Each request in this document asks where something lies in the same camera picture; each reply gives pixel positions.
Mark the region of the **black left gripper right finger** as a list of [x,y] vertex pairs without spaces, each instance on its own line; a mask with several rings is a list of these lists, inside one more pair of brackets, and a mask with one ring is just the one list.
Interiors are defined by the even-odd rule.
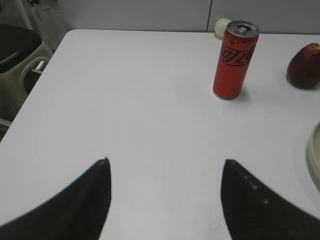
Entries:
[[296,207],[240,163],[223,166],[220,200],[233,240],[318,240],[320,221]]

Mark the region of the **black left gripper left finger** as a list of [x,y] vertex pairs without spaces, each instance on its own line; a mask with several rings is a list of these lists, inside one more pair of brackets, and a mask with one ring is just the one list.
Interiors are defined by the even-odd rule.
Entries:
[[111,167],[96,161],[37,208],[0,227],[2,240],[98,240],[112,199]]

